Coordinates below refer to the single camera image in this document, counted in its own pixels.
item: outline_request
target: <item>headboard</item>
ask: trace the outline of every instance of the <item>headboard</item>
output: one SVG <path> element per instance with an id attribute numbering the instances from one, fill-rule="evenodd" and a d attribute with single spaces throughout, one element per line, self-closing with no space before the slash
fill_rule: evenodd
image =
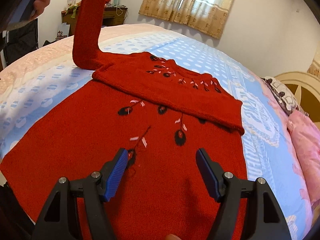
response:
<path id="1" fill-rule="evenodd" d="M 320 129 L 320 79 L 306 72 L 286 72 L 275 76 L 295 95 L 303 110 Z"/>

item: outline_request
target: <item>pillow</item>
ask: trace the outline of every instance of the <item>pillow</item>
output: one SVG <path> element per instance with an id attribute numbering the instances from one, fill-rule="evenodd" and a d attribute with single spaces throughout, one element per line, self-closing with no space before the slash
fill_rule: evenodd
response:
<path id="1" fill-rule="evenodd" d="M 305 114 L 302 107 L 294 97 L 294 94 L 285 84 L 281 83 L 274 77 L 265 77 L 263 80 L 266 82 L 273 96 L 287 115 L 290 115 L 294 109 Z"/>
<path id="2" fill-rule="evenodd" d="M 320 130 L 309 117 L 297 110 L 289 116 L 287 128 L 313 205 L 320 200 Z"/>

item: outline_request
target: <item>beige curtain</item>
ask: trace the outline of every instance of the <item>beige curtain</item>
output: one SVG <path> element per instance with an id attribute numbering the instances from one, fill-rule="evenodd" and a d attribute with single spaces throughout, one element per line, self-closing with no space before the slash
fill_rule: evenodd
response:
<path id="1" fill-rule="evenodd" d="M 320 42 L 308 72 L 320 78 Z"/>
<path id="2" fill-rule="evenodd" d="M 139 14 L 188 25 L 219 39 L 233 0 L 143 0 Z"/>

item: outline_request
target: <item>blue and white bedspread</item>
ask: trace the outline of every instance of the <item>blue and white bedspread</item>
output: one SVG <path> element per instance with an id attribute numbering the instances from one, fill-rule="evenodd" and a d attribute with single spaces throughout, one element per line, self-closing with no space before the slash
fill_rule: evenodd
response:
<path id="1" fill-rule="evenodd" d="M 123 36 L 113 44 L 101 42 L 99 46 L 104 52 L 148 51 L 174 59 L 184 68 L 216 77 L 228 93 L 241 100 L 248 178 L 267 180 L 287 219 L 292 239 L 303 238 L 312 219 L 306 184 L 295 170 L 300 166 L 286 125 L 259 78 L 224 53 L 168 32 Z M 0 156 L 3 158 L 37 120 L 91 80 L 92 72 L 76 67 L 70 57 L 14 89 L 0 106 Z"/>

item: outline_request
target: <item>metal screw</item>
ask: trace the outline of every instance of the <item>metal screw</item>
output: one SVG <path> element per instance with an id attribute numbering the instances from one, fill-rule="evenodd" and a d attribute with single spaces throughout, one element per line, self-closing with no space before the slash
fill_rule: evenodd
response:
<path id="1" fill-rule="evenodd" d="M 258 178 L 258 182 L 260 184 L 265 184 L 266 183 L 266 180 L 264 178 Z"/>
<path id="2" fill-rule="evenodd" d="M 94 171 L 93 173 L 91 173 L 91 177 L 93 177 L 93 178 L 97 178 L 99 176 L 100 176 L 100 172 L 98 172 L 98 171 Z"/>
<path id="3" fill-rule="evenodd" d="M 65 183 L 67 181 L 67 178 L 66 177 L 61 177 L 60 179 L 59 179 L 59 183 L 60 184 L 63 184 L 63 183 Z"/>
<path id="4" fill-rule="evenodd" d="M 225 172 L 225 173 L 224 173 L 224 176 L 225 176 L 226 178 L 228 178 L 228 179 L 232 179 L 232 178 L 233 178 L 233 174 L 232 174 L 231 172 L 229 172 L 229 171 Z"/>

